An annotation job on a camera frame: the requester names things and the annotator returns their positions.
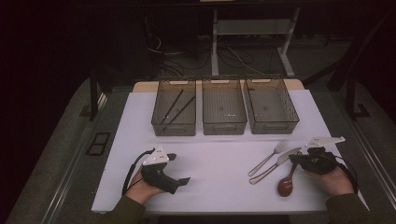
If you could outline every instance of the plastic bin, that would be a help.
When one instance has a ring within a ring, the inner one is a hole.
[[[300,121],[281,78],[246,76],[244,95],[252,133],[292,133]]]
[[[157,136],[195,136],[195,77],[163,78],[151,124]]]
[[[204,134],[243,134],[248,119],[239,77],[204,77],[202,88]]]

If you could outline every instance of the white tabletop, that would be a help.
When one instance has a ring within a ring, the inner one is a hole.
[[[163,170],[174,179],[191,177],[187,186],[176,194],[164,193],[147,204],[147,214],[296,214],[325,211],[329,195],[320,183],[298,167],[293,193],[281,197],[278,181],[291,167],[286,161],[256,185],[250,185],[248,172],[273,152],[281,140],[288,140],[286,150],[302,147],[313,136],[330,136],[309,91],[290,91],[291,100],[300,117],[293,134],[252,134],[247,123],[243,135],[206,136],[202,124],[202,93],[197,92],[197,125],[193,137],[157,137],[151,126],[155,92],[133,92],[127,100],[103,176],[93,202],[92,211],[106,212],[114,208],[134,160],[144,151],[163,146],[177,158]],[[326,147],[340,156],[336,145]],[[275,155],[258,172],[277,160]]]

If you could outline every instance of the person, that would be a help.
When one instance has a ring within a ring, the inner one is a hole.
[[[370,213],[359,196],[354,193],[347,175],[339,167],[326,175],[317,175],[310,172],[308,174],[320,180],[325,189],[332,195],[326,202],[331,224],[384,223]],[[146,209],[143,204],[153,196],[163,193],[161,189],[147,184],[140,171],[137,172],[131,183],[133,183],[132,186],[121,197],[116,207],[102,215],[100,224],[137,224]]]

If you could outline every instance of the silver fork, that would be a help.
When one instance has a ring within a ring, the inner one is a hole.
[[[254,167],[253,170],[251,170],[247,175],[253,176],[254,174],[256,174],[256,172],[259,171],[260,168],[262,168],[264,164],[271,159],[271,157],[273,157],[275,154],[281,153],[286,148],[288,143],[289,143],[288,141],[283,141],[277,144],[277,146],[274,148],[274,152],[271,155],[269,155],[267,158],[265,158],[265,160],[260,162],[256,167]]]

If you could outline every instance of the sleeve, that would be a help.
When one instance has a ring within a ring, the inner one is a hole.
[[[331,224],[374,223],[373,216],[357,194],[334,196],[326,202],[326,206]]]
[[[122,196],[113,211],[102,215],[99,224],[137,224],[145,210],[143,204]]]

